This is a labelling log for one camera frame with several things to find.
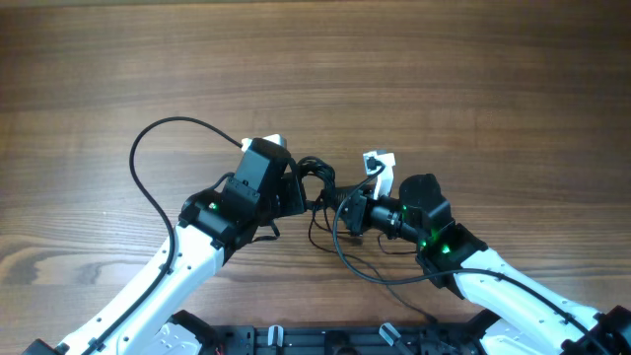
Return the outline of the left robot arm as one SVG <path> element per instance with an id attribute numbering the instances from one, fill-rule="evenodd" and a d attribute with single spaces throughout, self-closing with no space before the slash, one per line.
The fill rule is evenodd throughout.
<path id="1" fill-rule="evenodd" d="M 184 300 L 250 244 L 258 228 L 306 210 L 285 139 L 246 138 L 223 188 L 191 195 L 161 249 L 92 319 L 56 346 L 40 339 L 29 354 L 169 354 L 201 351 L 203 341 L 170 319 Z"/>

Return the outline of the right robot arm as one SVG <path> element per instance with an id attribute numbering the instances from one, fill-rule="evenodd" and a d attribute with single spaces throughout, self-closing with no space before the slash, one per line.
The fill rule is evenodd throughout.
<path id="1" fill-rule="evenodd" d="M 608 313 L 560 296 L 522 274 L 452 216 L 436 178 L 416 175 L 399 195 L 362 181 L 335 204 L 336 222 L 415 245 L 423 279 L 484 308 L 471 334 L 485 354 L 627 354 L 630 312 Z"/>

